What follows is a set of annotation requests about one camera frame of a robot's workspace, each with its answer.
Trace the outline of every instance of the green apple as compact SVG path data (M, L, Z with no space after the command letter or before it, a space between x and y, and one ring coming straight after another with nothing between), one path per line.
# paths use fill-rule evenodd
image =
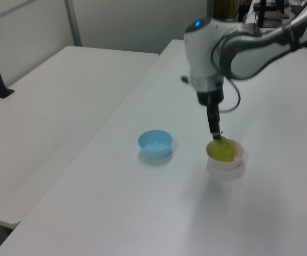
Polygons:
M210 156L218 161L230 162L235 158L235 148L229 143L226 137L221 137L214 141L214 147L210 152Z

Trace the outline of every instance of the black cable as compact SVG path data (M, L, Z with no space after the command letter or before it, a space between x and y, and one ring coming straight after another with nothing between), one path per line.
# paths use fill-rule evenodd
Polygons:
M228 81L231 83L231 85L234 87L234 89L236 90L236 92L237 92L237 94L238 94L238 102L237 102L237 104L236 104L234 107L232 107L232 108L230 108L230 109L220 110L220 111L219 111L220 113L229 113L229 112L235 110L235 109L239 106L239 104L240 104L240 102L241 102L241 94L240 94L240 91L239 91L238 87L233 83L233 81L232 81L230 78L228 78L226 75L224 75L224 74L221 72L221 70L219 69L219 67L217 67L216 64L215 64L215 62L214 62L214 52L215 52L215 49L219 46L220 42L221 42L225 37L226 37L226 36L223 36L223 37L216 43L215 47L214 47L213 50L211 51L211 63L214 65L214 67L217 69L217 71L218 71L221 75L223 75L225 78L227 78L227 80L228 80Z

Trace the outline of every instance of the blue bowl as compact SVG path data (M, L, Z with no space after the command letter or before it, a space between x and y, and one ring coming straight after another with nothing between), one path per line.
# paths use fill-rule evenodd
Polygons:
M147 131L139 137L138 143L146 157L161 159L171 151L172 136L161 130Z

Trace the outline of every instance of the pink bowl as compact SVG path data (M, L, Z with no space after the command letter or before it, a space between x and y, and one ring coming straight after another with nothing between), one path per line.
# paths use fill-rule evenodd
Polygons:
M222 162L222 161L218 161L218 160L215 160L213 159L209 154L212 150L212 148L214 147L214 141L210 142L207 147L206 147L206 151L207 151L207 155L208 155L208 161L209 163L219 169L219 170L232 170L232 169L235 169L236 167L238 167L238 165L240 164L241 162L241 159L243 157L243 147L237 143L236 141L234 140L230 140L228 139L229 143L231 145L234 146L235 148L235 152L236 152L236 155L235 155L235 158L233 161L230 161L230 162Z

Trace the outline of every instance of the white wall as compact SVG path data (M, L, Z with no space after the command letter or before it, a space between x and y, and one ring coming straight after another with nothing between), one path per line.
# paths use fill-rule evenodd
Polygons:
M0 18L0 72L8 87L73 45L64 0L36 0Z
M206 16L207 0L74 0L83 46L160 54Z

